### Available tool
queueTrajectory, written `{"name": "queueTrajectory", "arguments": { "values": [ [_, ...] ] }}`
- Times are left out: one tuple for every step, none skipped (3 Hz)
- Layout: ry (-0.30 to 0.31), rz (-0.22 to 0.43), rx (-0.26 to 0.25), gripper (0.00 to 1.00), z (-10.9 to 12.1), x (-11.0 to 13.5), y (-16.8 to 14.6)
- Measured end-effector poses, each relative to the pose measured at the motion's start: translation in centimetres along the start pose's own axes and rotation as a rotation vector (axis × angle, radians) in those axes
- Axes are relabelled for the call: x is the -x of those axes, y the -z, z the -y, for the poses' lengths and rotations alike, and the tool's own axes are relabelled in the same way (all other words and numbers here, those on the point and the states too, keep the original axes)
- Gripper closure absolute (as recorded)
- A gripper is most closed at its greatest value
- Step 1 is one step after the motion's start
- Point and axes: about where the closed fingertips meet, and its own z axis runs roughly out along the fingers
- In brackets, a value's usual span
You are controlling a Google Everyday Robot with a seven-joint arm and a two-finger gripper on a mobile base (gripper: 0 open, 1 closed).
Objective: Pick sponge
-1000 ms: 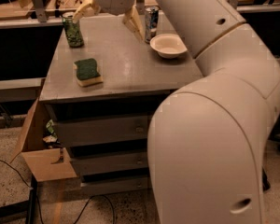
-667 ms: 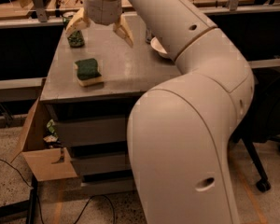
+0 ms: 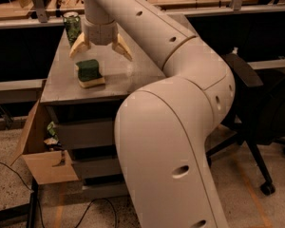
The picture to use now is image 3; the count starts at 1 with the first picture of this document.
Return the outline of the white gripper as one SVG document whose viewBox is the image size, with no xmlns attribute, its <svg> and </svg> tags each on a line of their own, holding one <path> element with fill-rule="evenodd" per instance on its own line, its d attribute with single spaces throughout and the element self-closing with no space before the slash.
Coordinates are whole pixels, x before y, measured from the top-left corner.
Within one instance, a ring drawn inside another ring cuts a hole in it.
<svg viewBox="0 0 285 228">
<path fill-rule="evenodd" d="M 83 32 L 78 36 L 70 49 L 69 57 L 74 58 L 78 53 L 90 49 L 90 43 L 97 46 L 107 46 L 112 43 L 112 48 L 127 60 L 132 60 L 131 50 L 121 34 L 115 20 L 104 24 L 95 24 L 84 19 Z"/>
</svg>

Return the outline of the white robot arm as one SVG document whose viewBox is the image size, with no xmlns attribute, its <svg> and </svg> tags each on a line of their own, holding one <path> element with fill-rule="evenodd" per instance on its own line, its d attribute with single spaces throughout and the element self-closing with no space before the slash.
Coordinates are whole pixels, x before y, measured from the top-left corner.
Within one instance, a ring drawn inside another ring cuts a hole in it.
<svg viewBox="0 0 285 228">
<path fill-rule="evenodd" d="M 235 97 L 228 65 L 189 27 L 146 0 L 85 0 L 85 18 L 118 23 L 164 74 L 131 93 L 115 144 L 142 228 L 229 228 L 205 141 Z"/>
</svg>

